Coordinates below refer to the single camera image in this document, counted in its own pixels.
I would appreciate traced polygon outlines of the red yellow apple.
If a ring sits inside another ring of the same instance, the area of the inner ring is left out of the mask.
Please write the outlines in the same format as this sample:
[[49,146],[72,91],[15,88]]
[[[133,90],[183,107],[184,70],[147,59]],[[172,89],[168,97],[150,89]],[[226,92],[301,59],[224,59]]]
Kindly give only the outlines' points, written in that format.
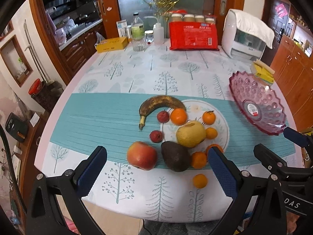
[[144,142],[134,142],[127,151],[127,161],[130,165],[149,171],[157,163],[157,151]]

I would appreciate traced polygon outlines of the pink glass fruit bowl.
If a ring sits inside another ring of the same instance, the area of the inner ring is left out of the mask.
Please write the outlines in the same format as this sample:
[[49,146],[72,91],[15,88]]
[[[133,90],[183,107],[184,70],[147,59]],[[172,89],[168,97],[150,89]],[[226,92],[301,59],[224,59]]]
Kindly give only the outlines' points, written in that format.
[[261,132],[278,136],[286,127],[286,114],[275,91],[254,74],[237,71],[229,88],[239,110]]

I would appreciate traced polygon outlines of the yellow cardboard box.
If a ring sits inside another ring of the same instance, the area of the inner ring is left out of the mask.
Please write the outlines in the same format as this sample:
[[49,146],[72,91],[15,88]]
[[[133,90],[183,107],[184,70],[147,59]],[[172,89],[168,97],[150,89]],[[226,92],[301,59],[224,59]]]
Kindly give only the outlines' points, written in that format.
[[98,53],[122,50],[128,45],[127,37],[110,38],[95,45]]

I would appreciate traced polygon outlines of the small tangerine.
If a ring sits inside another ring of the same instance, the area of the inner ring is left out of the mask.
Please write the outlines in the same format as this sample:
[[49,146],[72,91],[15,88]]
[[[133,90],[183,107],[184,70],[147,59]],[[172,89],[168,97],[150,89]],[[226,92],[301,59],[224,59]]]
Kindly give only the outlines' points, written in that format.
[[218,136],[218,131],[212,127],[208,127],[205,132],[207,139],[215,139]]

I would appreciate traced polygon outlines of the tangerine table edge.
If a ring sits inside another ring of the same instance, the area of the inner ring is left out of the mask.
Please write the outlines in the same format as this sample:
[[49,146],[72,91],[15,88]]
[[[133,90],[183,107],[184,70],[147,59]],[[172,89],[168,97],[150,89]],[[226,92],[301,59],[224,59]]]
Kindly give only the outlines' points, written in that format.
[[202,188],[205,188],[207,186],[208,179],[207,179],[206,175],[204,175],[204,174],[197,174],[196,176],[193,177],[192,184],[197,189],[202,189]]

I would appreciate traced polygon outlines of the orange tangerine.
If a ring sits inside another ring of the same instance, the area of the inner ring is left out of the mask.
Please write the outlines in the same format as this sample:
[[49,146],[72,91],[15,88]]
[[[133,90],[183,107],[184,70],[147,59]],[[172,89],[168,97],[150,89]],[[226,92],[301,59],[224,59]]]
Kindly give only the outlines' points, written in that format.
[[214,111],[206,111],[202,115],[202,121],[206,125],[213,125],[215,123],[215,120],[216,120],[216,115]]
[[183,108],[176,108],[170,114],[170,120],[175,125],[183,125],[187,121],[187,113]]

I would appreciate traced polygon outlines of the overripe brown banana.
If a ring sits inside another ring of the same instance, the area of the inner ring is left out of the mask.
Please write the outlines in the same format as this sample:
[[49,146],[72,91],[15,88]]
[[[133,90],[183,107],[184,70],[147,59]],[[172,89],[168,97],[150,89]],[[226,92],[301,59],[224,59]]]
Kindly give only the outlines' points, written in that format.
[[168,107],[172,109],[181,108],[186,111],[185,105],[177,98],[172,96],[160,95],[146,99],[139,108],[139,130],[145,126],[146,118],[156,109]]

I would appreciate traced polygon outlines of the white squeeze bottle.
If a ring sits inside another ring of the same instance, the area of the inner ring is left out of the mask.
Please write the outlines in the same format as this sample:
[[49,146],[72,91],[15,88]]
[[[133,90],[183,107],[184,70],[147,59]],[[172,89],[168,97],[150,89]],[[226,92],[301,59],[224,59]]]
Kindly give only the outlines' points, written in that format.
[[145,19],[155,19],[156,20],[155,26],[153,27],[154,43],[156,45],[164,44],[164,41],[165,41],[164,27],[159,22],[159,19],[156,18],[155,16],[145,16],[144,18]]

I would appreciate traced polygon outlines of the clear drinking glass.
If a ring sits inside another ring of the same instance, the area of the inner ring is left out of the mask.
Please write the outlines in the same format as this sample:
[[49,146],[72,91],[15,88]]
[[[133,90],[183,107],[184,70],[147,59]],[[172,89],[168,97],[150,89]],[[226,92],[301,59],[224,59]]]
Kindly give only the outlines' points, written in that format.
[[144,52],[147,49],[145,37],[133,38],[132,47],[135,52]]

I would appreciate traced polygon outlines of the small white carton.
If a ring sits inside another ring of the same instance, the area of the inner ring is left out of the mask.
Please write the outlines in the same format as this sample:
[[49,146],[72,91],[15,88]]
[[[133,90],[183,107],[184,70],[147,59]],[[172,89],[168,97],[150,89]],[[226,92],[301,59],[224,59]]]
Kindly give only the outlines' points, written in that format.
[[119,37],[126,37],[126,31],[127,31],[127,21],[126,20],[120,20],[116,22],[117,25],[117,31],[119,34]]

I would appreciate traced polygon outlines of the brown wooden cabinets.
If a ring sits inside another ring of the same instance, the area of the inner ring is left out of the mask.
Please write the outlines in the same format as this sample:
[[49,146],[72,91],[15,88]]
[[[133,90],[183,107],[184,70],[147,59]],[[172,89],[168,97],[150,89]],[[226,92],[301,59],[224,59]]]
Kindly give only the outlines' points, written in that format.
[[283,35],[271,68],[297,129],[312,127],[312,56],[307,56],[292,39]]

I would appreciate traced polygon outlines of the yellow pear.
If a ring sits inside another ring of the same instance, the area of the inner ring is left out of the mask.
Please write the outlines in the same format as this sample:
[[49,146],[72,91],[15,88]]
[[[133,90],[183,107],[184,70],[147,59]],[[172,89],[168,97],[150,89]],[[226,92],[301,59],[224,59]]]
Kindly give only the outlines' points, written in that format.
[[206,139],[206,131],[199,121],[192,120],[178,128],[176,138],[178,144],[192,149]]

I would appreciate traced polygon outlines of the clear plastic bottle green label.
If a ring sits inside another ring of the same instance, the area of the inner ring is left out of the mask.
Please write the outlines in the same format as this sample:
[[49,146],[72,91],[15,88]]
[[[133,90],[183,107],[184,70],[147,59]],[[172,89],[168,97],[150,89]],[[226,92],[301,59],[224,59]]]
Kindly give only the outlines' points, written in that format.
[[143,20],[139,17],[138,12],[133,13],[133,20],[131,24],[131,29],[132,29],[132,39],[133,38],[141,38],[144,37],[144,22]]

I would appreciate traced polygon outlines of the dark brown avocado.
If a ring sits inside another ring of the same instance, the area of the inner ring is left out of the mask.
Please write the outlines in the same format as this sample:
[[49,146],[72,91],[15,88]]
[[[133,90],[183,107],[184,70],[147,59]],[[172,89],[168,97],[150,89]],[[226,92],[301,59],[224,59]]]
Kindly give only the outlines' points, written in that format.
[[188,148],[176,142],[163,142],[161,153],[167,167],[174,172],[183,172],[191,166],[191,155]]

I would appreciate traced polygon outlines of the tree-pattern tablecloth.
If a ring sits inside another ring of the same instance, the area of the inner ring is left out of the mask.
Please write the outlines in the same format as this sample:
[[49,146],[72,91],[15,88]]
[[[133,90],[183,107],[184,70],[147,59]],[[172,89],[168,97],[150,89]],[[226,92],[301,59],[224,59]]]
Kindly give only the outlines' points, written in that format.
[[[249,72],[250,62],[232,60],[222,50],[172,51],[167,43],[152,45],[144,52],[132,47],[95,54],[71,80],[54,107],[43,131],[35,166],[46,176],[59,176],[74,169],[89,155],[72,151],[50,141],[56,123],[73,93],[139,93],[175,96],[181,100],[190,120],[200,120],[214,106],[202,98],[233,101],[229,78],[237,72]],[[214,140],[224,152],[229,143],[229,126],[220,112],[215,112]],[[165,140],[176,139],[176,125],[168,122],[156,130]],[[290,167],[302,167],[301,150],[283,158]],[[268,177],[260,162],[237,166],[256,177]],[[204,174],[205,188],[197,189],[192,179]],[[219,219],[231,198],[225,196],[209,166],[201,170],[174,172],[167,168],[161,155],[156,166],[143,171],[126,162],[109,158],[86,200],[105,209],[139,219],[161,222],[200,222]]]

